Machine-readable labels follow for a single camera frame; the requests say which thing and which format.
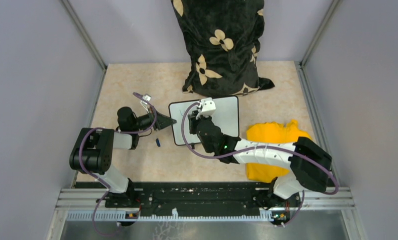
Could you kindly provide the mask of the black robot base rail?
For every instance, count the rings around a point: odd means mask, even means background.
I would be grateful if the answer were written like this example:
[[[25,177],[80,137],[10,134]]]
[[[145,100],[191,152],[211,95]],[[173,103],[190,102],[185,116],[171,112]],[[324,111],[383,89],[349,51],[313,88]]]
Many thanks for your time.
[[[95,182],[63,189],[56,208],[71,221],[286,223],[300,204],[296,193],[282,199],[267,183],[136,182],[128,193],[110,193]]]

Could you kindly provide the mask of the small black-framed whiteboard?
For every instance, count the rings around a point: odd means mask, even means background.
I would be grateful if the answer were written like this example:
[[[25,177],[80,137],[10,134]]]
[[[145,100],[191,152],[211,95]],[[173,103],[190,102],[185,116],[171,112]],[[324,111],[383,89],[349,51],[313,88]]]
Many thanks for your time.
[[[221,97],[213,99],[216,104],[216,111],[212,114],[212,122],[218,126],[222,133],[239,136],[239,100],[236,96]],[[177,146],[185,145],[181,134],[181,120],[187,110],[196,100],[172,102],[168,109],[170,117],[176,120],[172,125],[174,143]]]

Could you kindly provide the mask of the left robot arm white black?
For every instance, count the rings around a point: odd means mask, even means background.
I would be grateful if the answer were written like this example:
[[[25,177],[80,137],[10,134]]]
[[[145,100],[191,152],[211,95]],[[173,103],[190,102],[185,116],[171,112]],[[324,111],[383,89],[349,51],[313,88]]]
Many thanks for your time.
[[[130,107],[117,111],[118,127],[82,128],[69,157],[70,168],[94,177],[108,189],[109,198],[116,197],[125,207],[135,204],[137,194],[133,182],[112,164],[114,149],[134,150],[141,138],[140,132],[162,130],[177,121],[150,109],[136,116]]]

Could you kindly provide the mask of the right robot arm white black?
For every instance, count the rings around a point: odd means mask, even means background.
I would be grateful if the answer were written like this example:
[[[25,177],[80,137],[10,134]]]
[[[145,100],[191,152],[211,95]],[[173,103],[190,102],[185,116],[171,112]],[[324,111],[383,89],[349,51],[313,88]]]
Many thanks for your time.
[[[286,170],[283,176],[274,176],[268,192],[269,202],[281,206],[291,196],[305,190],[334,195],[339,184],[331,173],[332,157],[311,139],[300,136],[296,141],[267,143],[251,141],[222,133],[208,116],[200,116],[197,110],[182,117],[182,138],[186,140],[185,124],[190,133],[197,135],[206,154],[191,151],[204,159],[218,160],[225,164],[259,164]],[[332,181],[335,189],[327,191]]]

